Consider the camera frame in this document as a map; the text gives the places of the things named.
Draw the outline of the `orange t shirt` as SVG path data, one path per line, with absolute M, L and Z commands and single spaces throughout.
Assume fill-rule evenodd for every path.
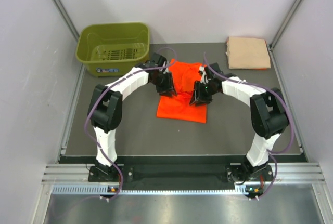
M 190 100 L 194 83 L 201 79 L 199 68 L 201 63 L 176 61 L 169 67 L 177 95 L 171 98 L 162 96 L 156 116 L 173 120 L 190 121 L 205 124 L 207 122 L 207 106 L 192 106 Z

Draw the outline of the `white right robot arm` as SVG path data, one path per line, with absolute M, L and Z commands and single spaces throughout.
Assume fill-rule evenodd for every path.
M 223 74 L 217 63 L 200 66 L 201 79 L 194 82 L 191 105 L 201 106 L 212 102 L 212 96 L 222 93 L 231 96 L 250 108 L 251 124 L 255 132 L 250 150 L 241 163 L 242 179 L 255 180 L 266 168 L 269 150 L 289 125 L 286 110 L 280 100 L 281 91 L 271 91 L 250 84 L 236 75 Z

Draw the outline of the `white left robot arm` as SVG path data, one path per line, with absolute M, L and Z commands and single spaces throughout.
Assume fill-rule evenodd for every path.
M 93 140 L 97 145 L 95 167 L 106 180 L 114 180 L 118 174 L 115 142 L 116 130 L 122 120 L 123 101 L 149 83 L 155 85 L 161 96 L 176 96 L 170 66 L 164 56 L 154 53 L 151 59 L 135 65 L 115 82 L 94 88 L 84 127 L 87 128 L 88 123 L 93 127 Z

